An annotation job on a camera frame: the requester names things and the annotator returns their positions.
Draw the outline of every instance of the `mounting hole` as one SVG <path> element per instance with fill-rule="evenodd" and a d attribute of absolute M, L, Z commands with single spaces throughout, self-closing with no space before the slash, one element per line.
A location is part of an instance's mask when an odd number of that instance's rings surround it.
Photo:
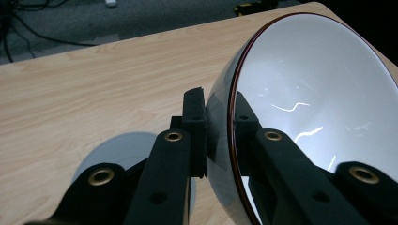
<path fill-rule="evenodd" d="M 163 191 L 155 191 L 150 195 L 150 201 L 154 204 L 161 204 L 167 200 L 167 194 Z"/>
<path fill-rule="evenodd" d="M 109 183 L 115 174 L 109 168 L 100 168 L 95 170 L 91 175 L 88 177 L 88 183 L 92 186 L 101 186 Z"/>
<path fill-rule="evenodd" d="M 314 190 L 313 193 L 311 194 L 311 198 L 320 203 L 330 202 L 329 195 L 322 190 Z"/>
<path fill-rule="evenodd" d="M 367 184 L 374 185 L 380 181 L 376 174 L 363 167 L 353 166 L 349 169 L 349 173 L 357 180 Z"/>
<path fill-rule="evenodd" d="M 273 132 L 273 131 L 268 131 L 264 134 L 264 136 L 271 140 L 271 141 L 280 141 L 282 139 L 282 135 L 277 133 L 277 132 Z"/>
<path fill-rule="evenodd" d="M 249 117 L 248 117 L 247 115 L 241 115 L 241 116 L 239 117 L 239 119 L 241 119 L 241 120 L 248 120 Z"/>
<path fill-rule="evenodd" d="M 182 134 L 178 132 L 170 132 L 167 133 L 164 138 L 169 141 L 169 142 L 178 142 L 179 140 L 182 139 Z"/>
<path fill-rule="evenodd" d="M 195 115 L 195 116 L 193 116 L 191 119 L 192 119 L 192 120 L 201 120 L 202 117 L 199 116 L 199 115 Z"/>

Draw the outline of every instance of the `white reflective dish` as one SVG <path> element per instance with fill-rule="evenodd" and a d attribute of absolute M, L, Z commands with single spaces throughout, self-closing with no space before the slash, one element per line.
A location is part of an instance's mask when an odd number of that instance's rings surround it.
<path fill-rule="evenodd" d="M 228 63 L 207 102 L 208 176 L 236 223 L 257 223 L 235 144 L 237 91 L 263 128 L 283 131 L 317 166 L 359 161 L 398 180 L 398 89 L 354 31 L 299 13 L 266 24 Z"/>

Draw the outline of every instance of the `light wood tabletop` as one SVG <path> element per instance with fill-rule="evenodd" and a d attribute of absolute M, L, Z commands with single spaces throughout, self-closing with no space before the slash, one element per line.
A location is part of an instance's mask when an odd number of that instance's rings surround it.
<path fill-rule="evenodd" d="M 185 91 L 202 86 L 207 98 L 251 35 L 293 12 L 339 20 L 309 3 L 1 66 L 0 224 L 50 216 L 90 151 L 122 133 L 167 129 Z M 233 224 L 206 178 L 196 180 L 191 224 Z"/>

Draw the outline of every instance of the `dark floor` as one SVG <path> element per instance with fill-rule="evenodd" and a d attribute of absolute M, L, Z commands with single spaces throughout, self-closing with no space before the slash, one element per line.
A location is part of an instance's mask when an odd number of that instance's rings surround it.
<path fill-rule="evenodd" d="M 46 0 L 25 0 L 25 5 Z M 50 0 L 55 6 L 63 0 Z M 60 44 L 34 35 L 18 19 L 40 35 L 71 42 L 104 44 L 171 29 L 236 17 L 234 7 L 247 0 L 118 0 L 107 8 L 104 0 L 68 0 L 59 7 L 36 11 L 14 10 L 6 41 L 14 62 L 63 53 L 83 47 Z M 299 4 L 297 0 L 279 2 L 278 8 Z M 0 64 L 9 63 L 3 44 Z"/>
<path fill-rule="evenodd" d="M 0 0 L 0 65 L 9 63 L 5 41 L 1 41 L 7 15 Z M 24 5 L 59 7 L 13 10 L 39 35 L 71 42 L 104 44 L 171 29 L 236 17 L 234 7 L 247 0 L 118 0 L 116 8 L 107 8 L 105 0 L 19 0 Z M 310 0 L 279 0 L 278 8 Z M 361 36 L 398 65 L 398 15 L 393 0 L 318 0 L 330 8 Z M 81 49 L 34 35 L 17 17 L 9 16 L 7 49 L 14 62 Z"/>

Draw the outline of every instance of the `cable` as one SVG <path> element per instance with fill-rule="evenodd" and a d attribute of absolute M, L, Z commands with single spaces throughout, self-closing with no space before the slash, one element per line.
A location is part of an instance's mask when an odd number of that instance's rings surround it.
<path fill-rule="evenodd" d="M 21 35 L 21 33 L 19 33 L 19 32 L 17 31 L 17 29 L 15 29 L 15 27 L 12 25 L 12 23 L 9 25 L 9 27 L 14 31 L 14 33 L 15 33 L 18 37 L 20 37 L 22 40 L 24 40 L 24 41 L 26 42 L 27 50 L 29 51 L 29 53 L 32 55 L 33 58 L 36 58 L 36 56 L 33 54 L 32 49 L 30 48 L 30 42 L 29 42 L 29 40 L 28 40 L 26 37 L 24 37 L 23 35 Z"/>
<path fill-rule="evenodd" d="M 4 34 L 4 35 L 3 35 L 3 45 L 4 45 L 4 52 L 6 52 L 6 56 L 7 56 L 7 58 L 8 58 L 8 61 L 9 61 L 10 63 L 13 63 L 14 60 L 12 60 L 11 53 L 9 53 L 9 49 L 8 49 L 7 34 Z"/>
<path fill-rule="evenodd" d="M 0 38 L 0 59 L 1 59 L 1 42 L 3 41 L 3 39 Z"/>
<path fill-rule="evenodd" d="M 50 0 L 46 0 L 44 2 L 44 4 L 35 4 L 35 5 L 18 5 L 16 7 L 16 9 L 18 10 L 23 10 L 23 11 L 40 11 L 43 10 L 45 8 L 57 8 L 60 7 L 62 5 L 64 5 L 64 3 L 68 2 L 68 0 L 64 0 L 58 4 L 55 5 L 50 5 Z"/>
<path fill-rule="evenodd" d="M 58 42 L 58 43 L 62 43 L 62 44 L 68 44 L 68 45 L 76 45 L 76 46 L 85 46 L 85 47 L 93 47 L 93 46 L 97 46 L 95 44 L 83 44 L 83 43 L 76 43 L 76 42 L 70 42 L 70 41 L 66 41 L 66 40 L 60 40 L 60 39 L 55 39 L 52 37 L 46 37 L 43 36 L 41 34 L 39 34 L 38 32 L 36 32 L 35 30 L 33 30 L 28 24 L 26 24 L 26 22 L 24 22 L 23 19 L 21 19 L 21 17 L 19 17 L 17 14 L 15 14 L 14 12 L 11 12 L 11 15 L 17 19 L 18 21 L 20 21 L 23 26 L 30 31 L 32 34 L 34 34 L 35 36 L 39 37 L 39 38 L 43 38 L 43 39 L 47 39 L 53 42 Z"/>
<path fill-rule="evenodd" d="M 53 6 L 49 5 L 47 7 L 49 7 L 49 8 L 57 8 L 57 7 L 60 7 L 60 6 L 64 5 L 64 3 L 66 3 L 66 2 L 68 2 L 68 0 L 64 0 L 64 1 L 60 2 L 60 3 L 58 3 L 58 4 L 55 4 Z"/>
<path fill-rule="evenodd" d="M 49 6 L 50 0 L 46 0 L 44 4 L 35 4 L 35 5 L 18 5 L 16 9 L 18 10 L 23 10 L 23 11 L 40 11 L 45 9 L 47 6 Z"/>

